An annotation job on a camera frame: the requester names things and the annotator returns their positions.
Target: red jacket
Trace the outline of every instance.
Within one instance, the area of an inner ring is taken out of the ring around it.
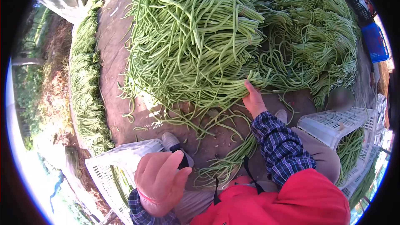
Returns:
[[[280,192],[234,185],[218,196],[217,205],[193,218],[191,225],[349,224],[350,208],[343,193],[315,169],[290,176]]]

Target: pants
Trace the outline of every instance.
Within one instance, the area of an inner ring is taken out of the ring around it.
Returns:
[[[301,139],[303,148],[316,161],[317,172],[336,183],[340,174],[340,160],[335,151],[308,135],[304,131],[292,127]],[[258,181],[266,192],[278,191],[272,181]],[[182,224],[188,224],[195,216],[205,212],[214,200],[214,191],[184,191],[181,201],[175,206],[175,213]]]

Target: plaid sleeve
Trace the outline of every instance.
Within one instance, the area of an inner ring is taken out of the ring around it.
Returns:
[[[134,225],[180,225],[179,219],[173,210],[164,217],[154,217],[147,213],[140,203],[140,196],[136,189],[132,190],[128,197],[130,218]]]
[[[315,169],[311,157],[290,128],[268,111],[259,114],[252,122],[252,132],[260,143],[267,173],[281,189],[287,179],[303,169]]]

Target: gray sneaker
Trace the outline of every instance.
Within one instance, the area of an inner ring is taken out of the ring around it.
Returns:
[[[193,167],[194,166],[194,161],[193,159],[186,153],[186,151],[180,146],[180,142],[177,139],[176,136],[174,136],[172,133],[170,132],[166,132],[163,135],[163,146],[167,151],[171,151],[171,152],[175,152],[178,149],[180,149],[183,153],[184,153],[184,157],[182,159],[182,163],[184,164],[185,161],[187,160],[187,164],[189,167]]]
[[[287,113],[284,109],[280,109],[278,110],[275,115],[276,118],[278,118],[279,120],[281,120],[284,124],[287,124]]]

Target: wrist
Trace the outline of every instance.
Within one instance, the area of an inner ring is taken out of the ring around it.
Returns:
[[[251,114],[253,116],[253,119],[256,119],[256,117],[258,117],[261,113],[263,113],[264,111],[267,111],[267,107],[265,106],[259,106],[255,109],[255,111],[253,111]]]
[[[153,203],[147,200],[146,198],[143,198],[142,195],[140,196],[140,203],[142,204],[142,207],[148,212],[150,215],[154,217],[163,217],[165,216],[171,209],[167,208],[165,205],[159,203]]]

